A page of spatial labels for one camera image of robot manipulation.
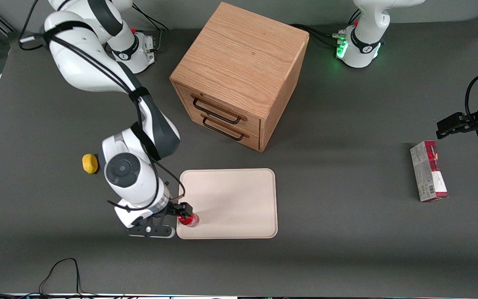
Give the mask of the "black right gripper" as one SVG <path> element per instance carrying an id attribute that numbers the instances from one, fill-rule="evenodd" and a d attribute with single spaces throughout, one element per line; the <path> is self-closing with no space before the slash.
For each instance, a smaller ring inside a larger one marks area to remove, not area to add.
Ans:
<path id="1" fill-rule="evenodd" d="M 167 206 L 147 218 L 141 219 L 138 225 L 143 226 L 162 226 L 167 216 L 176 216 L 178 220 L 189 220 L 193 218 L 193 208 L 186 202 L 182 203 L 168 203 Z"/>

